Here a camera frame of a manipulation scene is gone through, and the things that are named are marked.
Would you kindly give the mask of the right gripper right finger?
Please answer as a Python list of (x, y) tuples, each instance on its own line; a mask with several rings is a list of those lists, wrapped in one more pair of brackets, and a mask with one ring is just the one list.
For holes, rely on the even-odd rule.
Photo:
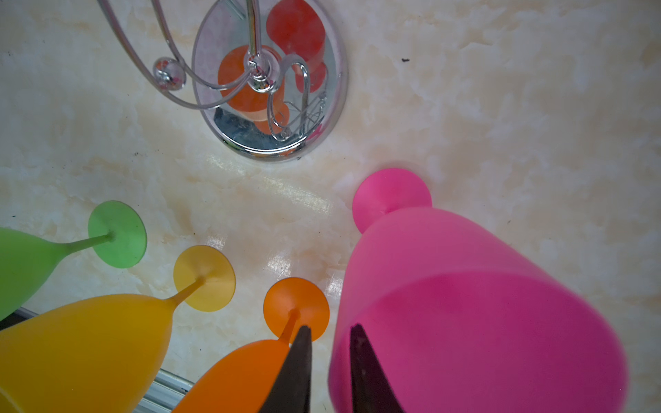
[(363, 326), (351, 327), (349, 339), (352, 408), (354, 412), (404, 410), (394, 395)]

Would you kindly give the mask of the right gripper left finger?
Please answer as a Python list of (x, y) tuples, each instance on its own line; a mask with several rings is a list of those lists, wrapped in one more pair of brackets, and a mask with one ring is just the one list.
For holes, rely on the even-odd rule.
[(312, 331), (303, 325), (259, 412), (308, 413), (311, 403), (312, 366)]

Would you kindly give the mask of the orange wine glass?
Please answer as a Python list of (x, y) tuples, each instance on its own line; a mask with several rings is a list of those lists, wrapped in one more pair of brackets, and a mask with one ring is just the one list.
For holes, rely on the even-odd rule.
[(263, 316), (276, 335), (246, 344), (213, 365), (191, 388), (175, 412), (257, 412), (302, 326), (316, 341), (326, 331), (330, 306), (314, 283), (297, 277), (279, 280), (268, 290)]

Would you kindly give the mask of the pink wine glass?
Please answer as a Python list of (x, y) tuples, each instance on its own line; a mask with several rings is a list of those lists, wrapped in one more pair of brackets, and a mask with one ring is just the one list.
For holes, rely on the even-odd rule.
[(350, 331), (363, 327), (407, 412), (619, 412), (621, 342), (605, 318), (487, 229), (434, 208), (400, 168), (353, 199), (361, 238), (344, 276), (328, 376), (353, 409)]

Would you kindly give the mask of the yellow wine glass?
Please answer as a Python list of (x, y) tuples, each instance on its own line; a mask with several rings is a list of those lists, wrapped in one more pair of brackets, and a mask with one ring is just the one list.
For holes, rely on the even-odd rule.
[(186, 249), (167, 299), (111, 294), (81, 300), (1, 332), (3, 412), (131, 412), (155, 380), (184, 302), (212, 313), (236, 291), (227, 257)]

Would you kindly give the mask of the green wine glass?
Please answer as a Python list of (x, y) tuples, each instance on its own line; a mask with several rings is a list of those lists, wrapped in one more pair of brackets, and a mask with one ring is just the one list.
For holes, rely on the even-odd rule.
[(87, 239), (55, 243), (26, 232), (1, 230), (1, 318), (30, 299), (67, 256), (93, 249), (104, 263), (123, 269), (137, 265), (146, 254), (146, 227), (124, 202), (96, 206), (87, 231)]

